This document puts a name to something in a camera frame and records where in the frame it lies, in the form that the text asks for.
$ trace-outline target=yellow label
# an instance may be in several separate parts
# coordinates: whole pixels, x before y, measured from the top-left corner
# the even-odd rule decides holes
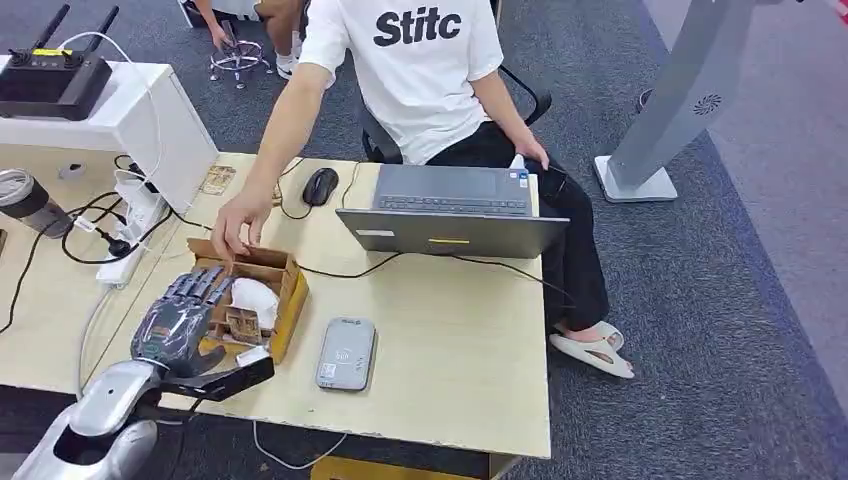
[[[62,55],[62,52],[65,52],[68,55],[70,55],[71,52],[73,52],[73,50],[67,50],[67,49],[56,50],[54,48],[36,48],[35,50],[32,51],[32,54],[33,55],[41,55],[41,56],[44,56],[44,57],[58,57],[58,56]]]
[[[450,238],[430,238],[427,239],[430,243],[450,243],[450,244],[458,244],[458,245],[468,245],[471,243],[471,240],[454,240]]]

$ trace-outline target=black mouse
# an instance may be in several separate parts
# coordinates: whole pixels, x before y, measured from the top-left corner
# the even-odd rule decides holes
[[[324,205],[338,185],[339,174],[332,168],[315,170],[303,187],[303,203],[312,207]]]

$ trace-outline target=laptop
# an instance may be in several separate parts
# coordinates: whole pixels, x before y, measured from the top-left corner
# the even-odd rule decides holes
[[[569,220],[533,217],[527,182],[526,170],[383,165],[374,208],[336,213],[366,250],[536,258]]]
[[[527,170],[382,165],[374,210],[529,217]]]

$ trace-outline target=white cloth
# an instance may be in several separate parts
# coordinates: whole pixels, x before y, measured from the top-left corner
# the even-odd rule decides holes
[[[212,10],[245,17],[248,20],[258,22],[259,14],[256,13],[256,5],[262,0],[209,0]]]
[[[300,62],[335,75],[350,49],[365,105],[404,163],[489,120],[469,83],[503,61],[489,0],[312,0],[308,14]]]

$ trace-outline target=black pants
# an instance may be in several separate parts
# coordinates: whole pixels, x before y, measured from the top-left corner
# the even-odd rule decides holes
[[[430,159],[427,165],[507,168],[513,158],[515,146],[497,124],[486,122],[470,137]],[[609,312],[606,282],[595,248],[592,202],[568,177],[555,204],[540,200],[539,213],[543,217],[571,219],[563,238],[542,254],[545,281],[568,293],[567,297],[545,287],[546,322],[550,326],[564,320],[569,330],[587,329]]]

